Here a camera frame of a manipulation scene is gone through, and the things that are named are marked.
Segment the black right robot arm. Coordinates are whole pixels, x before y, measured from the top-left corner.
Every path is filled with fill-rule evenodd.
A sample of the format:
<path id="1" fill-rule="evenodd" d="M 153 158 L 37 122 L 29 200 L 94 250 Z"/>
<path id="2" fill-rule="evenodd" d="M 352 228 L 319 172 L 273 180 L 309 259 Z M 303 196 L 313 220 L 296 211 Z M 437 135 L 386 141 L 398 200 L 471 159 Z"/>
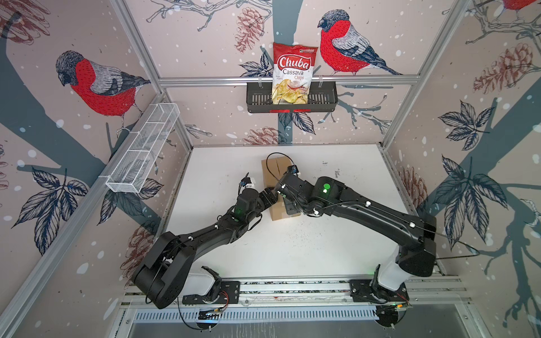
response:
<path id="1" fill-rule="evenodd" d="M 335 216 L 358 223 L 396 243 L 389 259 L 377 266 L 369 285 L 352 290 L 352 296 L 374 304 L 409 302 L 405 282 L 410 277 L 430 277 L 439 259 L 435 221 L 424 221 L 368 199 L 331 177 L 315 184 L 295 173 L 286 173 L 273 189 L 304 215 Z"/>

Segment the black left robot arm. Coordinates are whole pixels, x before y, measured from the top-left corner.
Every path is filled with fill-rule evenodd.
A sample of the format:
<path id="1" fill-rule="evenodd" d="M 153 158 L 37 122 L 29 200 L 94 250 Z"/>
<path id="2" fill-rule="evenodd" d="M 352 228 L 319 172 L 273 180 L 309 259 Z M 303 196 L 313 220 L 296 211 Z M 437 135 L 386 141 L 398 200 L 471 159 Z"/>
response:
<path id="1" fill-rule="evenodd" d="M 277 201 L 277 192 L 271 188 L 262 192 L 247 188 L 213 225 L 184 235 L 163 233 L 132 274 L 133 284 L 146 296 L 147 303 L 166 308 L 180 295 L 199 257 L 236 242 L 249 231 L 253 219 L 260 219 Z"/>

